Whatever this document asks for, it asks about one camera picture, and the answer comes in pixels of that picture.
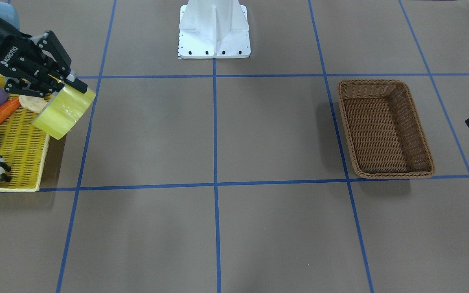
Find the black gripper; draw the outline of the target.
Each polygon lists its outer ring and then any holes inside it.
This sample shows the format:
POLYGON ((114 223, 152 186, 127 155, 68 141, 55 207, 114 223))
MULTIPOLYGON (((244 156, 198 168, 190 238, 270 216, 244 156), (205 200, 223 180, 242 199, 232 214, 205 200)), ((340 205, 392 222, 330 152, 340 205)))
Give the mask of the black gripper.
POLYGON ((9 94, 45 98, 62 82, 85 94, 88 85, 71 69, 72 59, 53 31, 31 36, 0 18, 0 74, 9 94))

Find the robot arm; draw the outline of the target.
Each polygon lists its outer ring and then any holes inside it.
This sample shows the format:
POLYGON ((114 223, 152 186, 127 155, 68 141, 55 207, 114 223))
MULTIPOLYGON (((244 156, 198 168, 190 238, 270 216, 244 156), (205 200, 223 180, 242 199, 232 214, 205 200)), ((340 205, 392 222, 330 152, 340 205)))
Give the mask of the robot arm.
POLYGON ((0 74, 10 94, 44 98, 65 86, 85 94, 88 86, 71 69, 71 58, 53 31, 20 31, 15 8, 0 1, 0 74))

